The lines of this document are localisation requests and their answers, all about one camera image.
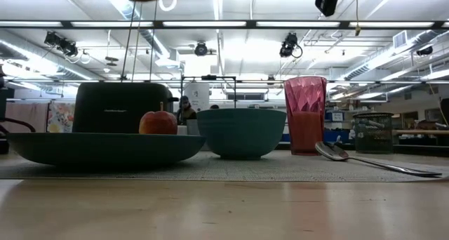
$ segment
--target spoon handle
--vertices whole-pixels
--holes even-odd
[[[380,162],[376,162],[376,161],[371,161],[371,160],[367,160],[367,159],[361,159],[358,157],[348,157],[348,159],[353,159],[353,160],[357,160],[357,161],[362,161],[363,163],[367,163],[367,164],[372,164],[375,166],[379,166],[379,167],[383,167],[385,169],[389,169],[392,171],[396,171],[399,173],[405,173],[405,174],[409,174],[409,175],[414,175],[414,176],[420,176],[420,177],[438,177],[441,175],[441,173],[433,173],[433,172],[428,172],[428,171],[420,171],[420,170],[415,170],[415,169],[410,169],[410,168],[405,168],[405,167],[401,167],[401,166],[392,166],[389,164],[384,164],[384,163],[380,163]]]

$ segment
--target table surface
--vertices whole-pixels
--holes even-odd
[[[448,225],[448,181],[0,180],[0,235],[8,240],[446,240]]]

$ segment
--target pink glass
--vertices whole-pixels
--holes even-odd
[[[317,155],[323,140],[326,79],[305,76],[284,82],[290,150],[294,155]]]

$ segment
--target spoon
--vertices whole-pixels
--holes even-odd
[[[358,157],[349,156],[342,148],[332,145],[328,142],[318,142],[315,144],[315,149],[319,154],[327,157],[333,161],[347,161],[348,159],[353,159],[357,161],[362,161],[363,163],[372,164],[375,166],[379,166],[391,171],[396,171],[399,173],[405,173],[409,175],[419,176],[419,177],[438,177],[441,176],[441,173],[433,173],[428,171],[420,171],[410,168],[405,168],[401,166],[392,166],[389,164],[384,164],[376,161],[371,161],[367,159],[362,159]]]

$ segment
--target apple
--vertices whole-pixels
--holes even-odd
[[[161,111],[148,112],[142,116],[139,124],[139,134],[177,134],[176,117],[163,110],[161,102]]]

